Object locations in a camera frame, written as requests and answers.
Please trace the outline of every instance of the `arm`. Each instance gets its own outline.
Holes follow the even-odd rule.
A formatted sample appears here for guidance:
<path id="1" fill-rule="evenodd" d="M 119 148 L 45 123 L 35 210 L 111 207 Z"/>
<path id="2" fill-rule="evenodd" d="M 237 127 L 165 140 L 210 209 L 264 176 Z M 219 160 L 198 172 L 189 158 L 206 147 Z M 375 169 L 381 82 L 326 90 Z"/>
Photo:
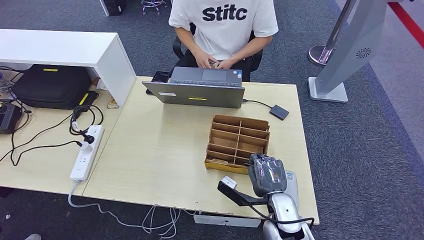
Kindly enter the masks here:
<path id="1" fill-rule="evenodd" d="M 184 46 L 186 46 L 187 49 L 190 50 L 190 52 L 193 54 L 199 68 L 210 69 L 211 65 L 209 63 L 209 60 L 211 60 L 213 62 L 217 62 L 217 60 L 215 58 L 213 58 L 211 55 L 204 52 L 195 43 L 192 32 L 187 31 L 182 27 L 176 27 L 175 32 L 176 32 L 176 35 L 178 36 L 179 40 L 182 42 L 182 44 L 184 44 Z"/>
<path id="2" fill-rule="evenodd" d="M 222 61 L 218 68 L 219 69 L 229 69 L 232 65 L 235 63 L 248 58 L 262 49 L 264 49 L 268 44 L 270 44 L 271 40 L 273 39 L 273 36 L 267 36 L 267 37 L 255 37 L 252 39 L 246 46 L 244 46 L 240 51 L 238 51 L 236 54 L 234 54 L 229 59 Z"/>

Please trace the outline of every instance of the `power strip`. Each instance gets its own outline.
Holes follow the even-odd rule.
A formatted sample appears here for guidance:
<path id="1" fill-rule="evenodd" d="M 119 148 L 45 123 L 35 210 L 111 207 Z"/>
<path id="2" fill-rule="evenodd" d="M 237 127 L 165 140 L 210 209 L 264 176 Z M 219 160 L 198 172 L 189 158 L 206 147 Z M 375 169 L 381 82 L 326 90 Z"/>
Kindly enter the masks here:
<path id="1" fill-rule="evenodd" d="M 87 180 L 97 151 L 99 150 L 104 131 L 105 129 L 102 125 L 91 125 L 88 128 L 87 135 L 93 136 L 94 142 L 91 144 L 86 141 L 82 143 L 82 147 L 79 151 L 78 157 L 76 158 L 75 164 L 73 165 L 72 172 L 70 173 L 70 179 L 83 182 Z"/>

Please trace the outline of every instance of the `wooden organizer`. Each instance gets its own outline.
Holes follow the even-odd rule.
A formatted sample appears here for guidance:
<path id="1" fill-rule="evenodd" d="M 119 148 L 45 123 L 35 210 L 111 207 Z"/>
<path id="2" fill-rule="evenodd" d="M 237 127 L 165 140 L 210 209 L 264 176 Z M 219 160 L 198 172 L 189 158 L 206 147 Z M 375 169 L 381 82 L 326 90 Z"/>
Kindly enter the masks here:
<path id="1" fill-rule="evenodd" d="M 206 168 L 248 174 L 251 154 L 266 154 L 270 139 L 267 121 L 215 115 L 206 149 Z"/>

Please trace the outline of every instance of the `shoe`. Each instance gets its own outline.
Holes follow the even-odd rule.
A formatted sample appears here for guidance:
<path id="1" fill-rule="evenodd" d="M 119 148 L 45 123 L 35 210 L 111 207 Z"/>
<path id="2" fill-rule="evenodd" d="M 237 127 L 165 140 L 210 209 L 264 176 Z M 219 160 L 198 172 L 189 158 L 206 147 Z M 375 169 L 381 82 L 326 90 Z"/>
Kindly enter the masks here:
<path id="1" fill-rule="evenodd" d="M 41 240 L 41 236 L 39 234 L 31 234 L 25 240 Z"/>

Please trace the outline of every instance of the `robotic arm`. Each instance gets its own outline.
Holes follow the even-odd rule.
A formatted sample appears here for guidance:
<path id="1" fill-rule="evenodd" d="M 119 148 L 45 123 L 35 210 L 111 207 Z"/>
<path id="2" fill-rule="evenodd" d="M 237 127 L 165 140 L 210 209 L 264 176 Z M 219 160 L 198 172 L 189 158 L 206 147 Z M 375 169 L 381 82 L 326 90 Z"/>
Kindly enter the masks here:
<path id="1" fill-rule="evenodd" d="M 264 239 L 283 240 L 294 237 L 295 240 L 315 240 L 306 223 L 311 220 L 312 227 L 314 218 L 302 219 L 293 198 L 284 193 L 287 180 L 281 160 L 260 153 L 252 154 L 248 173 L 253 191 L 260 198 L 237 191 L 237 183 L 228 176 L 219 181 L 218 190 L 237 205 L 249 206 L 266 219 L 262 228 Z M 267 205 L 269 215 L 260 213 L 253 207 L 255 205 Z"/>

